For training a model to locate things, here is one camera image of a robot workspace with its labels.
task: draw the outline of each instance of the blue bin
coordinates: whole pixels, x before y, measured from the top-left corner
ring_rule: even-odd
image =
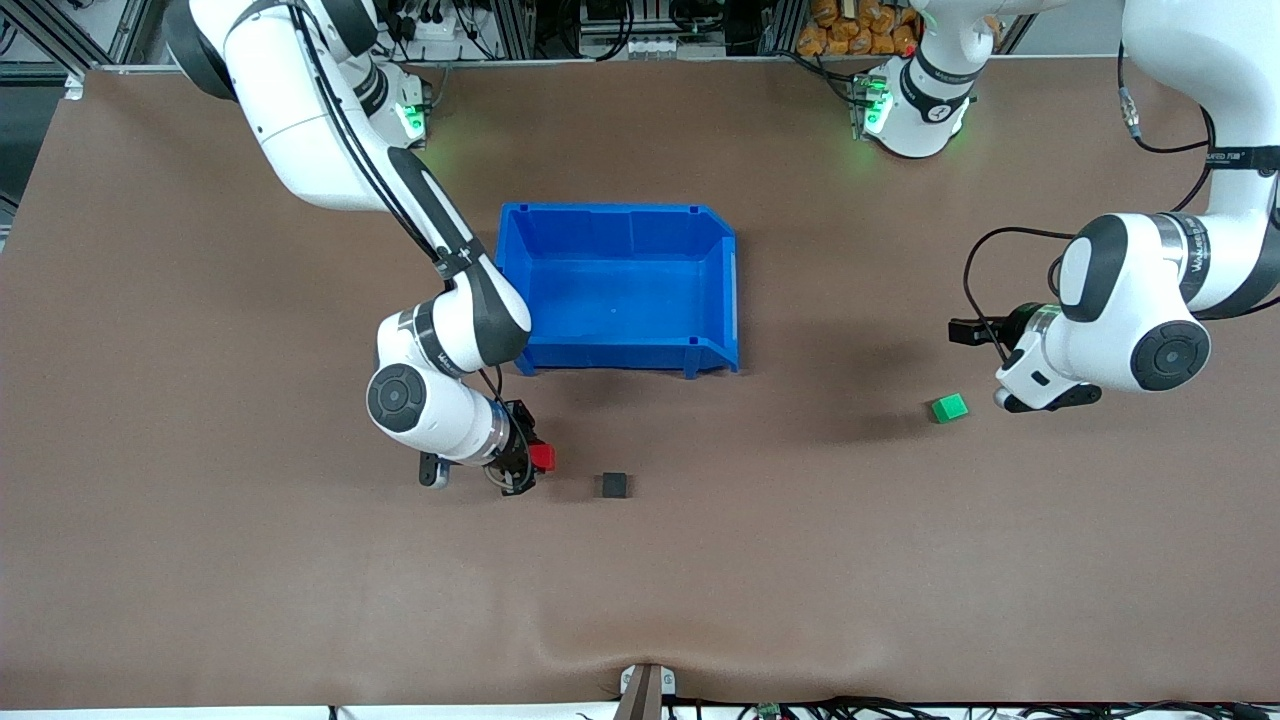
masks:
[[[516,366],[736,373],[736,256],[701,205],[504,205],[495,263],[534,318]]]

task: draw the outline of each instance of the brown tabletop surface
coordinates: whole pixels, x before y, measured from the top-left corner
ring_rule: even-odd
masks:
[[[636,661],[732,700],[1280,696],[1280,315],[1057,414],[997,410],[995,352],[946,340],[982,232],[1194,181],[1112,69],[993,63],[925,161],[788,64],[454,73],[425,158],[485,242],[507,201],[739,232],[742,372],[509,373],[561,457],[513,500],[422,489],[365,414],[378,323],[440,288],[390,217],[294,199],[179,76],[91,76],[0,255],[0,705],[594,700]],[[1135,92],[1151,142],[1203,133]],[[989,243],[987,310],[1048,300],[1061,246]]]

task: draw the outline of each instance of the green cube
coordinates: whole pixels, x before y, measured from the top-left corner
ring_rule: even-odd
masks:
[[[969,406],[964,404],[964,398],[960,397],[959,392],[933,401],[933,416],[938,419],[940,424],[945,425],[968,414]]]

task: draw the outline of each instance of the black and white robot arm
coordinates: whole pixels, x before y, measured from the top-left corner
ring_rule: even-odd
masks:
[[[374,17],[370,0],[178,0],[166,33],[188,77],[239,102],[291,192],[321,208],[390,213],[444,279],[439,296],[378,329],[374,423],[424,454],[424,484],[445,484],[451,464],[484,465],[504,491],[524,492],[553,464],[549,446],[524,405],[461,378],[524,350],[529,309],[401,132],[389,128],[393,143],[375,129],[347,79],[362,73],[344,76],[343,65],[367,61]]]
[[[1179,387],[1210,356],[1201,320],[1240,315],[1280,281],[1280,47],[1272,40],[1280,8],[1249,0],[1233,9],[1247,13],[1247,28],[1208,18],[1203,3],[1128,0],[1132,59],[1213,120],[1208,209],[1087,224],[1062,256],[1060,302],[996,319],[997,338],[1011,346],[996,373],[996,402],[1006,410],[1093,402],[1098,388]]]

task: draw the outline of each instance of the pile of potatoes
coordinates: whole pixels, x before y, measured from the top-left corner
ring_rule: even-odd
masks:
[[[858,17],[841,13],[840,0],[812,0],[813,22],[800,32],[796,53],[814,55],[910,55],[920,37],[911,8],[858,0]]]

